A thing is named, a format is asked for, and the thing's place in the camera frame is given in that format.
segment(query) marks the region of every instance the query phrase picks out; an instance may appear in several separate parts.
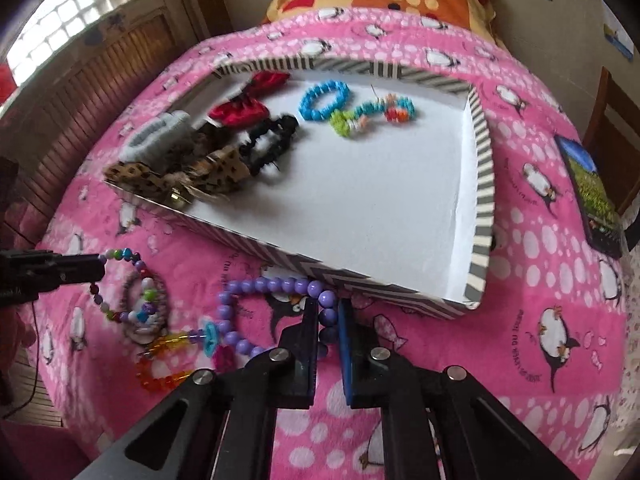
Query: silver bolt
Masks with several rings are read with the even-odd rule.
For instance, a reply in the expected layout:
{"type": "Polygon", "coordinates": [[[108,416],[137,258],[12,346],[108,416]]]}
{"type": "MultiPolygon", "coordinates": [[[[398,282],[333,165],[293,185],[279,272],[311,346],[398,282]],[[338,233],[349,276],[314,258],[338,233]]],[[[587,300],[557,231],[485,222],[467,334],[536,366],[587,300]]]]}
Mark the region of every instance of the silver bolt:
{"type": "Polygon", "coordinates": [[[391,352],[382,346],[376,346],[371,351],[371,357],[376,361],[385,361],[391,357],[391,352]]]}
{"type": "Polygon", "coordinates": [[[269,359],[277,363],[286,361],[289,359],[289,350],[286,348],[274,348],[269,352],[269,359]]]}
{"type": "Polygon", "coordinates": [[[447,368],[447,375],[452,381],[462,381],[466,378],[466,370],[462,366],[450,366],[447,368]]]}
{"type": "Polygon", "coordinates": [[[193,382],[198,386],[209,384],[212,380],[213,373],[211,370],[196,370],[193,374],[193,382]]]}

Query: green bead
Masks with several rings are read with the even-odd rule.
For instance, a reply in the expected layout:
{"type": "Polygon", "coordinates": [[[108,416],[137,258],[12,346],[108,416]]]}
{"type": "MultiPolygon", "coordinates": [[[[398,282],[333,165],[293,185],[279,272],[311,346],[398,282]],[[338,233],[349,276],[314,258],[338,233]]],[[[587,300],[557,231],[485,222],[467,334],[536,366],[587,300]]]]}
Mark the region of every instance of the green bead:
{"type": "Polygon", "coordinates": [[[158,296],[158,291],[154,288],[150,288],[145,290],[142,294],[142,297],[145,298],[145,301],[153,301],[158,296]]]}

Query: purple beaded bracelet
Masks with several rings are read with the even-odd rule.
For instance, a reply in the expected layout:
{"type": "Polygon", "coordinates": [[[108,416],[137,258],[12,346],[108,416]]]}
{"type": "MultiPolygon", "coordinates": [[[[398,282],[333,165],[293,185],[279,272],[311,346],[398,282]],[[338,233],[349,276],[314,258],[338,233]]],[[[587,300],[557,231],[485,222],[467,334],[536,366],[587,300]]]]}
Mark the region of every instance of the purple beaded bracelet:
{"type": "Polygon", "coordinates": [[[217,313],[220,318],[216,322],[218,332],[223,335],[225,344],[233,346],[236,352],[248,355],[251,358],[265,352],[266,348],[253,345],[248,339],[245,339],[238,330],[234,330],[232,319],[234,316],[234,304],[238,296],[249,295],[254,293],[265,294],[268,292],[285,292],[293,294],[294,292],[302,296],[307,295],[316,300],[322,307],[318,319],[324,328],[318,334],[318,358],[323,359],[327,356],[329,344],[338,341],[338,329],[335,327],[338,321],[338,313],[334,310],[337,304],[337,296],[335,292],[329,290],[324,283],[314,280],[309,282],[307,279],[297,280],[296,278],[267,278],[260,277],[255,280],[232,280],[226,284],[225,290],[218,294],[217,313]]]}

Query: purple bead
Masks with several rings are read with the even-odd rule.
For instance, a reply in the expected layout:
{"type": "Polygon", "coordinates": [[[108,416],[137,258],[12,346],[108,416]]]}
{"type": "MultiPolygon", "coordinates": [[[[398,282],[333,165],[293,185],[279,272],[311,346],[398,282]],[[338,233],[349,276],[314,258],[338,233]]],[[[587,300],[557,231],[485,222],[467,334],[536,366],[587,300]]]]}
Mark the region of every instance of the purple bead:
{"type": "Polygon", "coordinates": [[[260,355],[262,352],[264,352],[264,348],[262,348],[261,346],[254,346],[254,349],[251,350],[251,353],[249,355],[251,356],[251,359],[253,359],[254,357],[260,355]]]}
{"type": "Polygon", "coordinates": [[[232,294],[242,294],[242,285],[238,280],[231,280],[226,284],[226,290],[232,294]]]}
{"type": "Polygon", "coordinates": [[[333,308],[337,297],[332,290],[326,290],[318,296],[318,303],[325,308],[333,308]]]}
{"type": "Polygon", "coordinates": [[[318,321],[324,326],[333,326],[338,321],[338,313],[332,308],[326,308],[318,314],[318,321]]]}
{"type": "Polygon", "coordinates": [[[227,332],[231,332],[232,325],[228,319],[223,319],[222,321],[217,322],[216,326],[218,327],[218,332],[222,335],[225,335],[227,332]]]}
{"type": "Polygon", "coordinates": [[[187,332],[187,336],[189,337],[189,343],[191,344],[196,344],[198,341],[200,341],[197,330],[194,330],[194,329],[189,330],[187,332]]]}
{"type": "Polygon", "coordinates": [[[306,288],[309,286],[309,280],[297,280],[296,285],[294,286],[294,290],[301,294],[302,296],[306,296],[306,288]]]}
{"type": "Polygon", "coordinates": [[[142,310],[144,310],[147,314],[155,314],[158,310],[153,303],[144,303],[142,305],[142,310]]]}
{"type": "Polygon", "coordinates": [[[280,292],[282,290],[282,280],[280,278],[273,278],[269,280],[269,284],[267,285],[271,292],[280,292]]]}
{"type": "Polygon", "coordinates": [[[318,334],[318,339],[325,345],[331,345],[338,341],[338,329],[335,326],[323,328],[318,334]]]}
{"type": "Polygon", "coordinates": [[[296,291],[296,279],[287,278],[282,280],[282,291],[287,294],[293,294],[296,291]]]}
{"type": "Polygon", "coordinates": [[[222,305],[231,305],[234,303],[234,299],[235,298],[233,297],[231,292],[227,292],[226,290],[218,294],[218,301],[222,305]]]}
{"type": "Polygon", "coordinates": [[[254,346],[246,339],[241,339],[236,343],[236,352],[242,355],[249,355],[254,346]]]}
{"type": "Polygon", "coordinates": [[[253,294],[255,292],[254,280],[244,280],[241,286],[242,286],[242,291],[245,294],[253,294]]]}
{"type": "Polygon", "coordinates": [[[313,280],[311,283],[309,283],[309,286],[306,288],[306,293],[310,295],[312,298],[317,298],[322,293],[323,288],[324,288],[324,285],[322,284],[322,282],[319,282],[318,280],[313,280]]]}
{"type": "Polygon", "coordinates": [[[231,319],[234,315],[233,307],[230,305],[219,305],[218,306],[218,317],[220,319],[231,319]]]}
{"type": "Polygon", "coordinates": [[[324,343],[318,342],[318,359],[324,359],[329,353],[329,347],[324,343]]]}
{"type": "Polygon", "coordinates": [[[240,341],[240,334],[233,330],[225,334],[225,343],[229,346],[236,346],[236,343],[240,341]]]}
{"type": "Polygon", "coordinates": [[[265,293],[269,291],[269,280],[266,278],[255,279],[255,291],[265,293]]]}

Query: blue beaded bracelet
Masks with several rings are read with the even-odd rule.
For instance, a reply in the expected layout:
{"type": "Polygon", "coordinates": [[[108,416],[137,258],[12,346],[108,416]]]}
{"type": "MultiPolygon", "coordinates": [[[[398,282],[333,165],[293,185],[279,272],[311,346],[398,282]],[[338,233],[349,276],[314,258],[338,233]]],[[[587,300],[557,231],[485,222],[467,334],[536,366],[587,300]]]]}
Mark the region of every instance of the blue beaded bracelet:
{"type": "Polygon", "coordinates": [[[334,110],[339,110],[347,104],[350,93],[349,87],[342,81],[325,81],[305,92],[298,111],[305,121],[327,121],[334,110]],[[320,110],[314,110],[311,107],[318,96],[334,90],[338,92],[338,96],[333,103],[320,110]]]}

